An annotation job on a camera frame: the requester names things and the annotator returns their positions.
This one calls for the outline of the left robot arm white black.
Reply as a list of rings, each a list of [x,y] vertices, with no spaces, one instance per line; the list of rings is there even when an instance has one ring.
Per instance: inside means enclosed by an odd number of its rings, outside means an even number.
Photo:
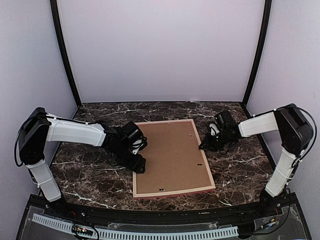
[[[103,121],[86,122],[49,114],[37,107],[20,126],[14,143],[14,161],[17,167],[26,166],[35,179],[51,210],[60,218],[71,213],[65,203],[49,165],[45,160],[47,143],[75,143],[104,149],[115,155],[118,165],[142,174],[146,170],[146,159],[139,154],[147,145],[137,124],[112,127]]]

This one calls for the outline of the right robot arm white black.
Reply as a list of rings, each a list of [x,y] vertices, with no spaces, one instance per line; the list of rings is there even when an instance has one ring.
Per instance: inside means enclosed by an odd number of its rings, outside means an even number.
[[[293,179],[299,163],[315,144],[318,129],[310,124],[307,111],[294,103],[255,115],[247,120],[236,122],[228,110],[215,115],[214,122],[207,125],[207,133],[200,150],[222,151],[226,144],[240,139],[278,131],[281,139],[281,155],[275,170],[259,195],[255,213],[266,217],[275,208],[279,196]]]

